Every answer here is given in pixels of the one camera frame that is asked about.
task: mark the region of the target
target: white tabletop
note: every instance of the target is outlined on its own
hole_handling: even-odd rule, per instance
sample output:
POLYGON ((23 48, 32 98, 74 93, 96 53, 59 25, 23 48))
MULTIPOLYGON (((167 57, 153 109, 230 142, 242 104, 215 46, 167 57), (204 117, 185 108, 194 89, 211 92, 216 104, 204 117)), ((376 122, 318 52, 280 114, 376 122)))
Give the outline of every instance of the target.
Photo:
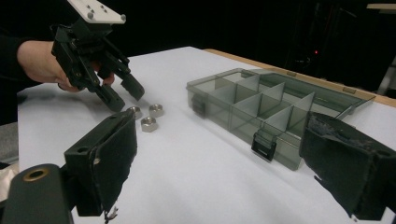
MULTIPOLYGON (((130 58, 132 74, 145 87, 136 102, 117 78, 113 89, 124 109, 161 104, 160 128, 143 133, 136 122, 137 155, 110 223, 356 223, 306 165, 291 171, 267 162, 250 145, 188 107, 187 82, 252 65, 200 49, 181 48, 130 58)), ((27 89, 19 106, 21 170, 42 163, 64 165, 64 152, 112 114, 94 93, 60 91, 54 84, 27 89)), ((396 108, 372 103, 344 121, 396 148, 396 108)), ((103 223, 78 217, 75 223, 103 223)), ((386 210, 377 223, 389 224, 386 210)), ((357 220, 358 223, 373 223, 357 220)))

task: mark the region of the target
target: hex nut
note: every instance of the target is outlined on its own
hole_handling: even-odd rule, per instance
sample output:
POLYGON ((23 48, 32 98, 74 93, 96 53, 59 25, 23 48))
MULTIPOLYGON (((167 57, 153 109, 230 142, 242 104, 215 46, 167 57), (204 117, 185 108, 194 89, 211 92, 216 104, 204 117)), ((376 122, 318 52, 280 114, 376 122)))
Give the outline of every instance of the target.
POLYGON ((158 123, 155 118, 146 117, 140 120, 142 124, 142 131, 145 133, 152 133, 158 129, 158 123))
POLYGON ((143 113, 138 106, 129 107, 128 110, 132 110, 134 112, 134 120, 140 119, 143 116, 143 113))
POLYGON ((162 105, 151 105, 148 108, 149 116, 152 118, 158 118, 164 114, 162 105))

